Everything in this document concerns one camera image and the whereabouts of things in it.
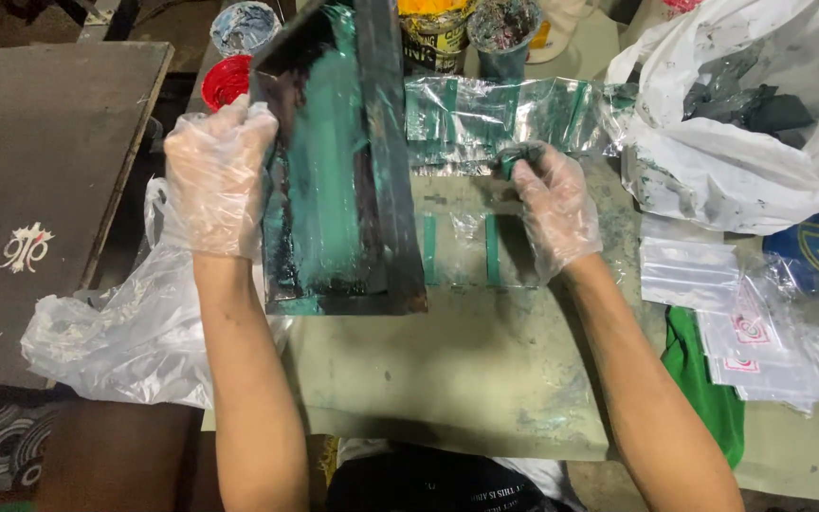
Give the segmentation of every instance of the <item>patterned fabric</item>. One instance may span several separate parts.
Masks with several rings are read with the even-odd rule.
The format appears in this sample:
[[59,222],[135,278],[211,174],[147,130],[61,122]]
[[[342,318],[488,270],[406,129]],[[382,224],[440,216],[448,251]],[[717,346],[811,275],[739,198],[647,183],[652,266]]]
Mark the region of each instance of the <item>patterned fabric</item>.
[[0,404],[0,492],[34,486],[40,479],[46,438],[59,404],[23,408]]

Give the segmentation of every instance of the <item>hand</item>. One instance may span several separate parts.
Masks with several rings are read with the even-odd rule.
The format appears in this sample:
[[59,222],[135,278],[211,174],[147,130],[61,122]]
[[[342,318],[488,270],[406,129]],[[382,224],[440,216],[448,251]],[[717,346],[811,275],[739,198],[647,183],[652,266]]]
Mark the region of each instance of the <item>hand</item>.
[[179,118],[164,144],[169,192],[161,239],[256,258],[261,168],[277,126],[267,104],[249,107],[245,94],[212,116]]
[[536,256],[536,272],[548,282],[575,260],[602,251],[599,215],[577,160],[540,143],[537,172],[525,160],[513,180],[523,200],[523,221]]

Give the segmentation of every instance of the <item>screen printing frame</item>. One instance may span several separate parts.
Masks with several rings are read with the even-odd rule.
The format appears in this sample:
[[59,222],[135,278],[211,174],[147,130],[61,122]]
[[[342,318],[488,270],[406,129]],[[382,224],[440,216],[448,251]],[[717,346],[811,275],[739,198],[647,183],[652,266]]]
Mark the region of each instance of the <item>screen printing frame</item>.
[[[253,59],[251,96],[267,100],[280,119],[280,137],[291,131],[294,100],[287,100],[293,84],[280,84],[302,61],[317,58],[318,41],[332,40],[329,23],[321,7],[351,5],[355,11],[359,78],[364,113],[369,128],[370,166],[374,182],[371,209],[380,245],[380,265],[386,282],[384,292],[368,295],[300,297],[299,290],[282,283],[295,275],[285,255],[263,254],[268,314],[403,315],[426,312],[425,275],[416,235],[415,207],[410,187],[410,166],[405,132],[403,59],[400,21],[396,2],[382,0],[311,0]],[[279,166],[268,166],[268,182],[274,190],[289,189],[288,178]],[[284,207],[284,218],[289,205]]]

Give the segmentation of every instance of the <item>table surface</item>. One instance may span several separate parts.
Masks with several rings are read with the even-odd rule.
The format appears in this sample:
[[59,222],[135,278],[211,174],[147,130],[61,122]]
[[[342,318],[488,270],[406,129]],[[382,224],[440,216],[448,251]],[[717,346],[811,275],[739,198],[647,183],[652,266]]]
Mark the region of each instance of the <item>table surface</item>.
[[[597,12],[562,55],[528,65],[527,75],[601,77],[618,52],[617,26]],[[475,56],[469,59],[467,69],[478,68]],[[618,165],[617,159],[584,165],[601,217],[602,256],[661,354],[665,309],[640,299],[640,214],[620,185]],[[414,177],[412,187],[418,215],[436,218],[437,264],[472,265],[476,282],[485,264],[481,240],[472,250],[452,246],[450,215],[514,213],[519,204],[504,199],[507,185]],[[501,254],[507,249],[502,243]],[[283,360],[311,433],[493,457],[608,458],[592,357],[563,293],[556,299],[544,288],[442,285],[428,288],[428,304],[425,315],[297,320]],[[215,427],[211,412],[204,427]],[[819,499],[819,404],[806,419],[779,403],[750,402],[745,441],[736,469],[742,487]]]
[[[172,54],[169,43],[0,49],[0,384],[45,387],[19,340],[39,299],[90,284]],[[36,223],[52,238],[13,239]],[[23,269],[10,272],[5,253]]]

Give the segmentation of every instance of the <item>green cloth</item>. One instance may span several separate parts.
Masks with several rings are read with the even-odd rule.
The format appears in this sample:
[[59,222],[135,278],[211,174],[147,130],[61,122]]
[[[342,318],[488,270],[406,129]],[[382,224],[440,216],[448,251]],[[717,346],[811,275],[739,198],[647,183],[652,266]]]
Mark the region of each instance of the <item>green cloth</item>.
[[734,469],[745,454],[745,402],[734,388],[712,384],[692,310],[669,308],[663,365]]

